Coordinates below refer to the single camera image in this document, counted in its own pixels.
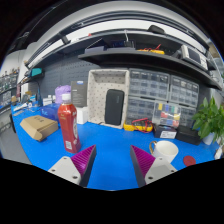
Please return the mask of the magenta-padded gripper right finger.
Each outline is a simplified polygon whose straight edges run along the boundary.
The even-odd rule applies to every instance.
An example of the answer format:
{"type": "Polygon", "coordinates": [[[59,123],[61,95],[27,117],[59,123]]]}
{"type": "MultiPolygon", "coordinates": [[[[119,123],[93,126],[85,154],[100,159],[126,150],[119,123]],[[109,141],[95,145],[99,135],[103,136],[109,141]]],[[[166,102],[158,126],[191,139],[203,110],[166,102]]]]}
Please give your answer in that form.
{"type": "Polygon", "coordinates": [[[154,157],[134,145],[130,146],[130,156],[139,187],[176,172],[176,169],[167,160],[162,157],[154,157]]]}

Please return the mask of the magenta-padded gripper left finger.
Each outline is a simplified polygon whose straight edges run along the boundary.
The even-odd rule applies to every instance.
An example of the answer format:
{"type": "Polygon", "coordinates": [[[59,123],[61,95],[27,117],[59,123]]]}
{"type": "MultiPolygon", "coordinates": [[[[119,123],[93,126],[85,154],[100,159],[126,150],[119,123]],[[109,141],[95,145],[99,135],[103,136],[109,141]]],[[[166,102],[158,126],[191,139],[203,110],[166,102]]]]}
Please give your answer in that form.
{"type": "Polygon", "coordinates": [[[96,154],[96,146],[92,145],[72,157],[63,156],[49,169],[49,172],[76,185],[86,187],[96,154]]]}

